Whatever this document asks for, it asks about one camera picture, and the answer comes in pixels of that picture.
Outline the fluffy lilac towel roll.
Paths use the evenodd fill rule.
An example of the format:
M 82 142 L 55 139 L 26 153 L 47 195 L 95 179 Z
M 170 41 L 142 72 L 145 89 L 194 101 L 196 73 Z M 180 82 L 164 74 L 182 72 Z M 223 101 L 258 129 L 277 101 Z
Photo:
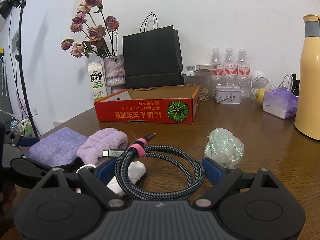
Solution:
M 107 160 L 107 157 L 103 156 L 103 151 L 124 150 L 128 143 L 128 137 L 124 132 L 115 128 L 105 128 L 89 136 L 79 147 L 76 155 L 84 164 L 99 166 Z

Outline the iridescent plastic wrap bundle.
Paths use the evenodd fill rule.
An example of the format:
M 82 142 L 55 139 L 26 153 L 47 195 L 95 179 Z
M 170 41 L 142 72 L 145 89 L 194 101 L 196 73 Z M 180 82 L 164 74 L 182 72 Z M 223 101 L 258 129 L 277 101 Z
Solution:
M 210 132 L 204 148 L 204 157 L 224 168 L 234 168 L 244 155 L 244 143 L 229 130 L 216 128 Z

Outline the purple woven cloth pouch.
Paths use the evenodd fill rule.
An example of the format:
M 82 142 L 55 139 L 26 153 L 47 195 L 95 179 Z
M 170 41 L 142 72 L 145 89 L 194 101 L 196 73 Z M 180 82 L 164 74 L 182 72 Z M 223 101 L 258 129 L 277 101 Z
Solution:
M 50 167 L 71 164 L 87 137 L 64 127 L 25 150 L 24 155 Z

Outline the red orange cardboard box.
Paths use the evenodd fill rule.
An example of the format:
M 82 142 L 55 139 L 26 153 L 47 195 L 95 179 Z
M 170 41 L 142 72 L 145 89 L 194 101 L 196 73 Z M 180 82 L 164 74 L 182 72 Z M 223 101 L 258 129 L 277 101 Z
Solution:
M 94 107 L 100 122 L 192 124 L 199 92 L 199 85 L 124 89 L 94 102 Z

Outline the white green milk carton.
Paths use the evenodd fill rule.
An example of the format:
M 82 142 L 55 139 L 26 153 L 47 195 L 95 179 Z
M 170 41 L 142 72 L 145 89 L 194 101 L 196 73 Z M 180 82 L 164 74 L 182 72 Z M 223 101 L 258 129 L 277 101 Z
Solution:
M 88 74 L 93 94 L 93 100 L 98 101 L 108 96 L 105 83 L 104 68 L 101 61 L 89 63 Z

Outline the green yellow apple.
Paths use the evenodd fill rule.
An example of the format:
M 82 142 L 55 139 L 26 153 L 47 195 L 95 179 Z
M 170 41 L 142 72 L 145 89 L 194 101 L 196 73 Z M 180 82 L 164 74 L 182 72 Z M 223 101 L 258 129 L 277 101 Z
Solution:
M 254 94 L 254 100 L 257 104 L 262 105 L 264 100 L 264 93 L 269 91 L 267 88 L 259 88 L 256 90 Z

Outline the clear food container with lid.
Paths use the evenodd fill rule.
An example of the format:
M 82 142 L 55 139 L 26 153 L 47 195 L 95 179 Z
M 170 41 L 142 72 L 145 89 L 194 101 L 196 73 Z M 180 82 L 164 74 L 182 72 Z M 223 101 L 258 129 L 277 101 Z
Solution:
M 210 76 L 208 72 L 182 72 L 185 85 L 199 85 L 200 101 L 208 101 L 210 98 Z

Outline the left water bottle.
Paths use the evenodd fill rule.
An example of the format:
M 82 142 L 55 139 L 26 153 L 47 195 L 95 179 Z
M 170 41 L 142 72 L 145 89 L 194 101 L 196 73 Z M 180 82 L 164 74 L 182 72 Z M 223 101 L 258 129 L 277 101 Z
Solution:
M 212 55 L 210 58 L 210 64 L 213 64 L 213 70 L 211 71 L 210 89 L 212 95 L 215 94 L 216 86 L 223 83 L 224 67 L 223 60 L 220 56 L 219 48 L 212 48 Z

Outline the white small desk fan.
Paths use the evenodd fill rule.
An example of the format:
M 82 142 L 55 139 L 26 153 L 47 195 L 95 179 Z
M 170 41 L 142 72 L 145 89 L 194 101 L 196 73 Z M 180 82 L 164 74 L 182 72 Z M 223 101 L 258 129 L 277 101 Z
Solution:
M 261 88 L 266 88 L 268 79 L 264 72 L 256 70 L 251 74 L 251 93 L 255 95 L 256 91 Z

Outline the middle water bottle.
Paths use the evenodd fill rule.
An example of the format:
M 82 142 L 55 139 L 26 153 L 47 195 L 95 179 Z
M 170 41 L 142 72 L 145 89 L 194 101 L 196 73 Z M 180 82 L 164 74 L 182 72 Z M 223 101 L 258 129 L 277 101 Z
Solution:
M 225 49 L 225 58 L 223 61 L 223 67 L 224 67 L 224 77 L 225 77 L 226 85 L 229 85 L 229 86 L 236 85 L 238 68 L 234 61 L 232 48 Z

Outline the purple textured vase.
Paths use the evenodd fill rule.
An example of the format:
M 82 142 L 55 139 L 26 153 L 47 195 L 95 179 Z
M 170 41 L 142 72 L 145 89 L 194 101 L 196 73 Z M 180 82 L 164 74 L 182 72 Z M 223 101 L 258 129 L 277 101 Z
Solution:
M 112 94 L 125 89 L 126 79 L 123 55 L 104 58 L 104 69 L 106 85 L 110 87 Z

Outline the yellow thermos jug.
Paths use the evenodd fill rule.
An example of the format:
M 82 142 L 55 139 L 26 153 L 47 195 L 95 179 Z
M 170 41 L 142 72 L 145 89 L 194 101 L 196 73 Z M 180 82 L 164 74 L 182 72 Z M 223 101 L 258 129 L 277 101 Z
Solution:
M 294 126 L 319 141 L 319 16 L 305 15 L 305 38 L 300 57 L 299 96 Z

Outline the black paper shopping bag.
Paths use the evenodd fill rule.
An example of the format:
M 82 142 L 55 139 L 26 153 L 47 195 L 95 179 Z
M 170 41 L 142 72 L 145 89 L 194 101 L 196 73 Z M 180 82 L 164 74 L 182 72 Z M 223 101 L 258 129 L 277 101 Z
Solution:
M 153 12 L 138 33 L 123 37 L 123 56 L 126 88 L 184 85 L 178 31 L 172 25 L 159 28 Z

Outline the dried rose bouquet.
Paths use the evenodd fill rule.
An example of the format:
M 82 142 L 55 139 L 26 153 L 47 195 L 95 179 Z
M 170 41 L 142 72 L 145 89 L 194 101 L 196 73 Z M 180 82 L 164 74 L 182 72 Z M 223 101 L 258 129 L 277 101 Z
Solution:
M 74 34 L 84 34 L 84 39 L 78 42 L 66 38 L 60 48 L 76 58 L 118 56 L 119 21 L 112 15 L 106 17 L 103 8 L 103 0 L 84 0 L 80 3 L 69 28 Z

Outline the black light stand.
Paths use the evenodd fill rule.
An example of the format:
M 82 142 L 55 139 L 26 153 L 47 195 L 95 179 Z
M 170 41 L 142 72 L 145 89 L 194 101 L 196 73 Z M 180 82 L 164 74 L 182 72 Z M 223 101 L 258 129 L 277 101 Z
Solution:
M 33 120 L 33 115 L 31 113 L 28 96 L 27 96 L 27 89 L 25 86 L 25 80 L 24 80 L 24 74 L 23 74 L 23 65 L 22 65 L 22 48 L 21 48 L 21 40 L 22 40 L 22 20 L 23 20 L 23 12 L 24 7 L 26 6 L 26 0 L 3 0 L 1 1 L 1 16 L 6 20 L 10 13 L 12 12 L 13 8 L 19 8 L 20 14 L 19 14 L 19 22 L 18 22 L 18 37 L 17 37 L 17 51 L 18 54 L 16 56 L 18 66 L 19 66 L 19 75 L 20 75 L 20 82 L 21 82 L 21 90 L 23 94 L 23 99 L 25 103 L 25 107 L 22 106 L 22 101 L 19 98 L 19 102 L 21 104 L 22 112 L 25 114 L 25 116 L 29 119 L 31 123 L 31 128 L 33 131 L 33 134 L 35 138 L 39 137 L 39 132 L 36 128 L 35 122 Z

